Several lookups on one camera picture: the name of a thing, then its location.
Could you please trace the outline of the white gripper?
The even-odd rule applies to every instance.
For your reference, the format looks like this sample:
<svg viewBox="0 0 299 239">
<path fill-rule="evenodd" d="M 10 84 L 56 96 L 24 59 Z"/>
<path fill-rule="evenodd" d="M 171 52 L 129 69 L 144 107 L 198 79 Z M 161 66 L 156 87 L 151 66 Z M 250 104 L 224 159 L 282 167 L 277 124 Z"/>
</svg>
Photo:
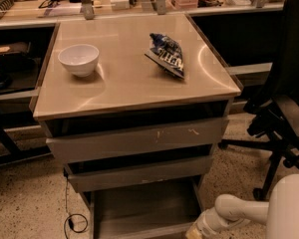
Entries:
<svg viewBox="0 0 299 239">
<path fill-rule="evenodd" d="M 214 207 L 203 211 L 186 231 L 186 239 L 204 239 L 217 235 L 224 230 L 236 229 L 249 224 L 248 219 L 224 217 Z"/>
</svg>

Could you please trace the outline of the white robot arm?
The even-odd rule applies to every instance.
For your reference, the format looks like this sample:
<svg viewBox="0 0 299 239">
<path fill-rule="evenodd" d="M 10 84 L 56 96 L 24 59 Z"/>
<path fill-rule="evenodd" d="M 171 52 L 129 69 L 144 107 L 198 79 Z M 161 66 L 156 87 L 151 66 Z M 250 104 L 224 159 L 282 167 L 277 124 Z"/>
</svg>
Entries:
<svg viewBox="0 0 299 239">
<path fill-rule="evenodd" d="M 220 231 L 245 226 L 250 221 L 266 226 L 266 239 L 299 239 L 299 174 L 280 179 L 266 201 L 219 195 L 186 231 L 186 239 L 208 239 Z"/>
</svg>

